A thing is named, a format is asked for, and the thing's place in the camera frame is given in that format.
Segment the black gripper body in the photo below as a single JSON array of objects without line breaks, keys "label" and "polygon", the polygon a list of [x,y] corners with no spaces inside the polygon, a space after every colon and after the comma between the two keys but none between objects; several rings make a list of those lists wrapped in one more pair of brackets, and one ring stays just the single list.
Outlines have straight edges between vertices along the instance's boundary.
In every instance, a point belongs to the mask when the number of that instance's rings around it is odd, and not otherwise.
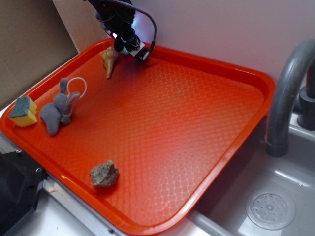
[{"label": "black gripper body", "polygon": [[126,49],[132,52],[138,49],[138,37],[131,26],[135,10],[125,6],[131,1],[122,0],[120,3],[114,3],[107,0],[91,0],[89,3],[94,7],[94,15],[102,23],[103,29],[111,36],[116,36],[115,50],[120,52]]}]

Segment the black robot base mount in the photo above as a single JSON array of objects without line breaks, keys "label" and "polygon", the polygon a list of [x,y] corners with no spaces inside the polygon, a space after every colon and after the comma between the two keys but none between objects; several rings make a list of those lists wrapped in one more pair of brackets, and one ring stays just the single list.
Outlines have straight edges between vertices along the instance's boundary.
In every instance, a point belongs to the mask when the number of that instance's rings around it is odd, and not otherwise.
[{"label": "black robot base mount", "polygon": [[0,234],[7,236],[37,208],[44,168],[26,152],[0,155]]}]

